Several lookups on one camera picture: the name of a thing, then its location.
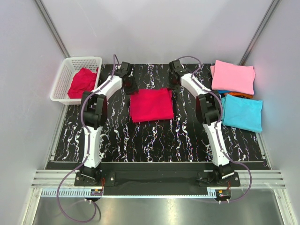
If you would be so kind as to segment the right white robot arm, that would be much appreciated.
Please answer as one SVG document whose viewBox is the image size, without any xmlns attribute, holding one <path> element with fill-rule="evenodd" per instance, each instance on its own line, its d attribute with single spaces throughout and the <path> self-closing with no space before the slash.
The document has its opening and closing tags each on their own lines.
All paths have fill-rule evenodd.
<svg viewBox="0 0 300 225">
<path fill-rule="evenodd" d="M 180 60 L 169 63 L 169 86 L 174 89 L 182 86 L 196 99 L 195 114 L 207 134 L 211 151 L 214 170 L 207 178 L 200 178 L 206 184 L 214 182 L 219 186 L 225 185 L 230 176 L 234 175 L 222 136 L 221 119 L 223 115 L 221 99 L 216 91 L 212 91 L 198 81 L 188 69 L 184 68 Z"/>
</svg>

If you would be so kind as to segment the crimson t shirt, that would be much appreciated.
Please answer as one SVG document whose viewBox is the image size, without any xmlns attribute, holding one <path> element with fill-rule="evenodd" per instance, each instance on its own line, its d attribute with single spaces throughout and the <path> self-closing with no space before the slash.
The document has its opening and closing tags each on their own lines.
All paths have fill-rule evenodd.
<svg viewBox="0 0 300 225">
<path fill-rule="evenodd" d="M 87 68 L 81 68 L 73 77 L 70 89 L 67 92 L 69 98 L 82 98 L 85 91 L 92 91 L 97 80 L 97 71 L 93 73 Z"/>
<path fill-rule="evenodd" d="M 140 89 L 130 97 L 130 116 L 134 123 L 173 119 L 172 91 Z"/>
</svg>

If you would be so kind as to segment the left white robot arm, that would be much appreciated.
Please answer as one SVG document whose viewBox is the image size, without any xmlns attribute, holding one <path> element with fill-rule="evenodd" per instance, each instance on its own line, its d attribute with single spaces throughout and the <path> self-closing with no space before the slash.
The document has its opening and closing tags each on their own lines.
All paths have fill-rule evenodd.
<svg viewBox="0 0 300 225">
<path fill-rule="evenodd" d="M 80 177 L 92 186 L 101 181 L 100 171 L 100 134 L 106 124 L 107 101 L 117 91 L 126 94 L 137 91 L 134 78 L 134 65 L 122 62 L 108 78 L 92 91 L 85 91 L 80 106 L 80 121 L 84 130 L 84 156 L 79 168 Z"/>
</svg>

